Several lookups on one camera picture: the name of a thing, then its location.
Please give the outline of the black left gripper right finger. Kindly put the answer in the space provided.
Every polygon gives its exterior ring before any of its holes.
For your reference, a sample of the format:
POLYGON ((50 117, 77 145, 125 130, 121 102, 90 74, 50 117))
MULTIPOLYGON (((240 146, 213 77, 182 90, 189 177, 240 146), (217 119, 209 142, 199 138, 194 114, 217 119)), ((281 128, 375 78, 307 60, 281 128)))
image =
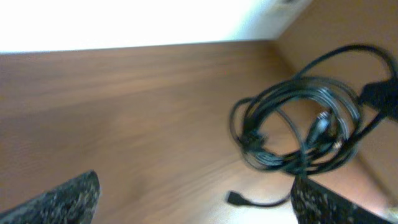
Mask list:
POLYGON ((299 224, 390 224, 308 178, 296 177, 290 196, 299 224))

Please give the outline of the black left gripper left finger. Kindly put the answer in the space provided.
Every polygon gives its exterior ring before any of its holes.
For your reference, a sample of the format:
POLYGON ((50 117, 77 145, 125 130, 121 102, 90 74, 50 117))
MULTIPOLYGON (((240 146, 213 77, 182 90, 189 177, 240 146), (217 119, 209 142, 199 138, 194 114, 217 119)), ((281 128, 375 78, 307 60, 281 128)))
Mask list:
POLYGON ((1 223, 90 224, 100 194, 98 175, 89 170, 1 212, 1 223))

